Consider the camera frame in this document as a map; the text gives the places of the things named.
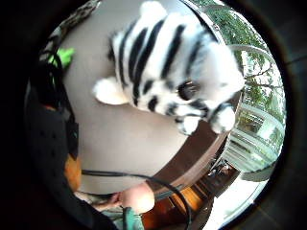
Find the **wire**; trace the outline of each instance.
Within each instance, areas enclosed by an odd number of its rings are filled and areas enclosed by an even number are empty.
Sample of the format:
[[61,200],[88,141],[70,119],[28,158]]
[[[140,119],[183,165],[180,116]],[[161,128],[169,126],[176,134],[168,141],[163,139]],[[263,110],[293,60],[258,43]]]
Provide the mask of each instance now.
[[83,170],[83,174],[86,175],[93,175],[93,176],[112,176],[112,177],[123,177],[123,176],[129,176],[129,177],[139,177],[143,179],[148,179],[151,180],[154,183],[163,185],[164,187],[168,188],[172,192],[174,192],[182,201],[184,208],[186,210],[186,225],[185,225],[185,230],[190,229],[191,225],[191,208],[189,204],[187,203],[186,199],[184,198],[183,194],[174,186],[168,184],[167,182],[157,179],[152,176],[147,176],[143,174],[135,174],[135,173],[127,173],[127,172],[107,172],[107,171],[90,171],[90,170]]

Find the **stuffed animal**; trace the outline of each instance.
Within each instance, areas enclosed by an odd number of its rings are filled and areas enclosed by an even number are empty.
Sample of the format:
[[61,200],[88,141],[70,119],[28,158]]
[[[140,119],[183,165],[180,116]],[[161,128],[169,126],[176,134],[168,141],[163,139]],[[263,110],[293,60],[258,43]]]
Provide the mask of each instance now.
[[172,116],[185,135],[200,120],[216,133],[233,128],[235,114],[225,102],[245,81],[230,50],[196,16],[145,1],[140,16],[115,32],[109,45],[116,76],[96,82],[98,101]]

